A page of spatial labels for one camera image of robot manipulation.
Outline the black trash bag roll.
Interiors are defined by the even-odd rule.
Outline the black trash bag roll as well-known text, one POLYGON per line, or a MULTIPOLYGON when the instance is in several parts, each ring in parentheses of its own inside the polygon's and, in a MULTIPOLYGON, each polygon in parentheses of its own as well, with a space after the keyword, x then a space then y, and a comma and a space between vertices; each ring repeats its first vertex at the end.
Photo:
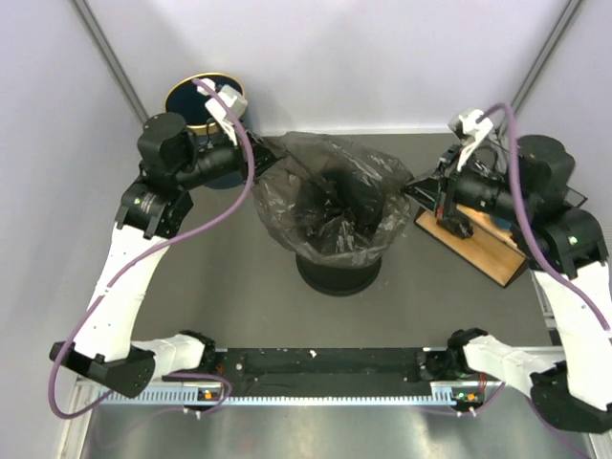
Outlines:
POLYGON ((438 221, 438 224, 460 239, 468 239, 473 236, 471 220, 464 214, 447 215, 438 221))

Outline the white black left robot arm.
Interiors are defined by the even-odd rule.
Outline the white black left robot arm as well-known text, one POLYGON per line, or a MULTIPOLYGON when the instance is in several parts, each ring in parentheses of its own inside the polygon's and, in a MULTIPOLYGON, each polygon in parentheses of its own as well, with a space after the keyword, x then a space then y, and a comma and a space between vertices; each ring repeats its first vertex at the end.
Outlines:
POLYGON ((231 140, 199 144, 185 119, 162 113, 138 138, 139 175, 122 194, 111 245, 87 318, 74 337, 53 344, 52 360, 127 398, 149 383, 187 371, 206 379, 216 370, 213 340, 182 331, 170 338, 134 341, 133 328, 149 283, 193 207, 190 191, 224 176, 257 177, 277 160, 249 134, 253 159, 231 140))

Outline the dark blue gold-rimmed trash bin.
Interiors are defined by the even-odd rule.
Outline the dark blue gold-rimmed trash bin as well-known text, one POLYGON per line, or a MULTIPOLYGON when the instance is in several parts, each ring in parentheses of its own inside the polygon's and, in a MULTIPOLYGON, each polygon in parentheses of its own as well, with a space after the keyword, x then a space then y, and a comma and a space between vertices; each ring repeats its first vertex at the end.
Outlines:
POLYGON ((237 187, 247 178, 248 167, 243 143, 238 134, 229 135, 207 109, 217 103, 208 93, 201 92, 193 80, 207 80, 218 94, 225 87, 245 96, 243 85, 235 78, 222 73, 203 73, 190 76, 177 83, 166 95, 164 110, 183 117, 191 132, 190 146, 195 160, 176 175, 178 183, 186 189, 205 186, 210 189, 237 187))

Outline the black bin liner bucket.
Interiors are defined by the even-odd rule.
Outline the black bin liner bucket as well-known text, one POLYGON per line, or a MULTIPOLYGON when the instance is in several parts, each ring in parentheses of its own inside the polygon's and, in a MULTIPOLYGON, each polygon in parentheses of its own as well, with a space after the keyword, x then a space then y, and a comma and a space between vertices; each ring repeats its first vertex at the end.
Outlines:
POLYGON ((334 268, 295 256, 297 271, 313 290, 330 296, 355 295, 367 289, 378 277, 383 260, 357 268, 334 268))

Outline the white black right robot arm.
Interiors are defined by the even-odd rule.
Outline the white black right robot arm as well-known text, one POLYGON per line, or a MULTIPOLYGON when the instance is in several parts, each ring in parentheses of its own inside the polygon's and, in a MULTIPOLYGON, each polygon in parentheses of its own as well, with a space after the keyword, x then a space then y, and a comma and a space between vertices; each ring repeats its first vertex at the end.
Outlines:
POLYGON ((511 237, 550 305, 564 357, 539 358, 478 329, 448 339, 455 377, 489 374, 526 396, 559 430, 604 434, 611 428, 609 254, 598 220, 569 203, 574 158, 558 140, 519 138, 506 172, 459 161, 450 147, 404 192, 454 235, 465 235, 463 208, 508 221, 511 237))

